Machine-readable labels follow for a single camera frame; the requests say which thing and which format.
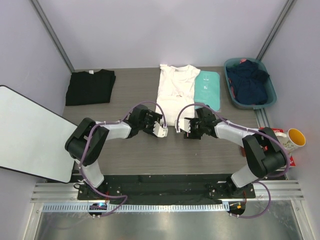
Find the white printed t shirt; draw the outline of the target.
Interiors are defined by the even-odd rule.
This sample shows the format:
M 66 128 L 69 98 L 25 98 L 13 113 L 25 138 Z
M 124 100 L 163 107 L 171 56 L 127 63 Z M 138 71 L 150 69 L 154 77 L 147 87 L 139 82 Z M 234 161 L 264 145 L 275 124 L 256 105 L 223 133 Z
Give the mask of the white printed t shirt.
M 200 71 L 192 65 L 182 67 L 160 65 L 156 103 L 162 110 L 157 107 L 155 111 L 157 113 L 163 111 L 168 127 L 175 125 L 182 108 L 195 103 L 195 80 Z

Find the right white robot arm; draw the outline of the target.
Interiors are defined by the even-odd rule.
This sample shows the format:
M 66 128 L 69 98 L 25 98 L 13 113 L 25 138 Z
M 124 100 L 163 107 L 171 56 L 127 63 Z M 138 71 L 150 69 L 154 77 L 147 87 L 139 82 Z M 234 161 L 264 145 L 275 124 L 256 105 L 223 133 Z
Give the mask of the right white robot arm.
M 276 171 L 290 167 L 288 151 L 278 141 L 269 127 L 248 128 L 235 124 L 220 116 L 207 105 L 199 105 L 194 118 L 177 117 L 175 128 L 183 132 L 186 139 L 201 139 L 208 135 L 227 140 L 244 149 L 246 165 L 227 177 L 226 193 L 233 198 L 257 180 L 265 177 L 280 177 Z

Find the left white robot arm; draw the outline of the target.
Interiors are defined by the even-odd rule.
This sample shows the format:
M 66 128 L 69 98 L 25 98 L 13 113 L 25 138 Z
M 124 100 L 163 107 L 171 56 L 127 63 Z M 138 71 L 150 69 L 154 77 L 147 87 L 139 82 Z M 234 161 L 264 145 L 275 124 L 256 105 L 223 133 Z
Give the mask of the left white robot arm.
M 150 110 L 141 102 L 132 107 L 125 116 L 113 122 L 95 121 L 84 118 L 65 143 L 65 150 L 77 163 L 79 172 L 87 185 L 89 194 L 100 200 L 107 192 L 103 184 L 105 177 L 101 173 L 98 157 L 106 141 L 130 139 L 143 131 L 157 138 L 168 135 L 167 120 L 163 109 L 156 104 L 160 112 Z

